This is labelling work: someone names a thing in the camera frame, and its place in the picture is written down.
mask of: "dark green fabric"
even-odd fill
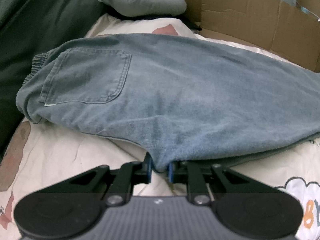
[[[0,152],[23,118],[15,98],[33,56],[83,37],[102,10],[98,0],[0,0]]]

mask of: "pocket stitching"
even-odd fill
[[[116,52],[115,55],[117,53],[119,53],[120,57],[122,55],[125,55],[125,59],[124,59],[124,66],[123,66],[123,69],[122,69],[122,72],[121,72],[121,75],[120,75],[120,79],[119,79],[119,82],[118,82],[118,85],[115,89],[115,91],[112,93],[112,94],[109,94],[107,95],[106,97],[101,97],[103,99],[103,101],[90,101],[89,98],[85,98],[83,100],[66,100],[66,101],[59,101],[59,102],[53,102],[54,100],[57,100],[56,98],[51,98],[49,97],[49,92],[50,92],[50,88],[52,86],[52,82],[53,82],[53,79],[56,75],[56,73],[61,69],[61,65],[63,63],[63,61],[65,60],[66,56],[68,55],[68,53],[70,51],[78,51],[78,52],[81,52],[81,51],[85,51],[87,52],[88,54],[90,54],[90,52],[93,52],[93,54],[96,54],[96,53],[99,53],[101,51],[104,51],[105,54],[112,54],[112,52]],[[131,59],[132,59],[132,55],[125,52],[124,50],[122,49],[91,49],[91,48],[84,48],[84,47],[79,47],[79,48],[70,48],[70,49],[66,49],[65,51],[65,55],[63,56],[63,58],[61,60],[59,60],[60,62],[58,63],[59,65],[56,67],[55,70],[51,71],[49,73],[52,74],[52,77],[50,79],[49,84],[46,86],[45,90],[42,89],[41,93],[40,93],[40,102],[42,103],[50,103],[50,104],[61,104],[61,103],[67,103],[67,102],[82,102],[82,103],[87,103],[87,104],[99,104],[99,103],[108,103],[110,101],[112,101],[113,99],[115,99],[116,97],[118,97],[124,87],[124,82],[125,82],[125,79],[126,79],[126,73],[128,73],[128,70],[129,70],[129,66],[130,66],[130,62],[131,62]]]
[[[44,85],[43,85],[43,87],[42,87],[42,89],[41,89],[41,92],[40,92],[40,98],[39,98],[39,100],[40,100],[40,102],[42,102],[42,103],[45,103],[45,101],[46,100],[50,100],[50,98],[48,97],[49,96],[49,91],[50,91],[50,88],[51,88],[51,86],[52,86],[52,81],[53,81],[53,78],[54,78],[54,76],[56,75],[56,73],[58,72],[58,70],[61,68],[61,63],[64,61],[64,59],[66,58],[66,56],[67,56],[67,53],[68,52],[68,49],[65,51],[65,54],[64,54],[64,56],[63,56],[63,58],[62,58],[62,60],[60,60],[60,62],[59,62],[59,65],[55,68],[55,70],[54,70],[54,73],[53,73],[53,71],[50,71],[50,73],[49,73],[49,75],[52,75],[51,76],[51,79],[50,79],[50,81],[49,81],[49,84],[46,86],[46,87],[44,87],[44,85],[45,85],[45,80],[44,80]]]

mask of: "jeans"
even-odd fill
[[[264,55],[178,36],[68,41],[33,60],[17,94],[32,122],[142,146],[173,160],[272,154],[319,136],[320,76]]]

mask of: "grey cushion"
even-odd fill
[[[0,0],[1,150],[23,118],[15,98],[33,56],[83,37],[103,6],[98,0]]]
[[[127,17],[142,15],[183,14],[187,9],[185,0],[99,0]]]

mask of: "jeans back pocket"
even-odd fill
[[[40,102],[107,103],[121,93],[130,62],[131,55],[123,50],[67,49],[45,79]]]

